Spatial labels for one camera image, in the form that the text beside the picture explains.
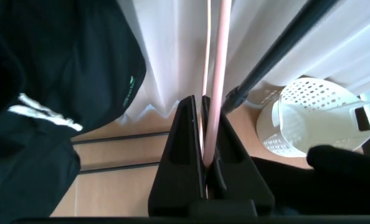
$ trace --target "thin pink cord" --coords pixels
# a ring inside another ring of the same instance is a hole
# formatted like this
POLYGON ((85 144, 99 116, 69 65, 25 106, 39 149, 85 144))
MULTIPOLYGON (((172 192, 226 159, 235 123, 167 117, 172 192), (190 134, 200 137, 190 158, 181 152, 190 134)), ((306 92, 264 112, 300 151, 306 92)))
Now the thin pink cord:
MULTIPOLYGON (((207 0, 207 39, 206 39, 206 58, 204 59, 202 96, 207 92, 207 75, 209 73, 209 59, 210 59, 210 39, 211 39, 211 0, 207 0)), ((199 118, 199 139, 200 147, 203 154, 203 126, 202 116, 199 118)))
POLYGON ((203 164, 209 168, 214 158, 216 149, 218 124, 220 120, 222 88, 224 86, 225 64, 227 61, 230 7, 232 0, 222 0, 220 5, 216 63, 214 64, 214 78, 212 97, 207 124, 206 141, 203 153, 203 164))

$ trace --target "white curtain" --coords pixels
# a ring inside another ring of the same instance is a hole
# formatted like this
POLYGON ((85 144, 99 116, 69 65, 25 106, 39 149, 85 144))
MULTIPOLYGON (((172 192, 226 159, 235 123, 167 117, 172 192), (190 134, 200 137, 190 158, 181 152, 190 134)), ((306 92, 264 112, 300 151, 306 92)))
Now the white curtain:
MULTIPOLYGON (((121 117, 154 109, 167 116, 178 100, 200 100, 206 47, 203 0, 118 0, 146 59, 145 81, 121 117)), ((224 94, 237 86, 303 7, 306 0, 233 0, 224 94)), ((214 65, 219 0, 212 0, 214 65)), ((370 0, 343 0, 260 82, 248 100, 259 104, 292 80, 327 78, 355 94, 370 90, 370 0)))

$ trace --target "black cloth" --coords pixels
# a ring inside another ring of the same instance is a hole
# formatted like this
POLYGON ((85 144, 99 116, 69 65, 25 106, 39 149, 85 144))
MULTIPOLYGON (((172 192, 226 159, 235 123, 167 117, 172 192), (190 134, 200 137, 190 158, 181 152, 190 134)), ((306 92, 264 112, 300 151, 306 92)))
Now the black cloth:
POLYGON ((0 0, 0 223, 53 212, 80 169, 70 138, 121 116, 145 72, 115 0, 0 0), (20 93, 82 131, 7 111, 20 93))
POLYGON ((313 169, 252 159, 279 210, 292 208, 303 215, 370 215, 369 156, 317 146, 307 154, 313 169))

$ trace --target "wooden floor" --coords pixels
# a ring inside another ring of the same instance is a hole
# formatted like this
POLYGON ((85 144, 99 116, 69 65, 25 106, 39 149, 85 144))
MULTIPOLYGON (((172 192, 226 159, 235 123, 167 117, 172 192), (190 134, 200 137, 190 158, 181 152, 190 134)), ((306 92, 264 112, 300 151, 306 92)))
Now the wooden floor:
MULTIPOLYGON (((175 111, 162 118, 150 111, 141 120, 122 126, 116 122, 78 136, 75 140, 106 138, 128 134, 169 131, 175 111)), ((285 158, 266 150, 255 133, 260 111, 242 105, 228 115, 233 128, 250 155, 308 167, 304 158, 285 158)), ((101 142, 75 146, 82 169, 159 161, 167 136, 101 142)), ((79 175, 62 199, 54 217, 147 216, 147 201, 157 167, 79 175)))

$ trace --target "white laundry basket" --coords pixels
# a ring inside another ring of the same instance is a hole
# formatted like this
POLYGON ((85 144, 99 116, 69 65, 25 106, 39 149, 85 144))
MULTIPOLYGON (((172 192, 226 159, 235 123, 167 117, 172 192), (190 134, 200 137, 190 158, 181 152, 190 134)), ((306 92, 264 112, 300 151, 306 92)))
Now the white laundry basket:
POLYGON ((345 88, 317 78, 300 78, 286 86, 257 120, 264 146, 285 157, 305 157, 316 145, 354 150, 370 138, 360 131, 355 109, 369 106, 345 88))

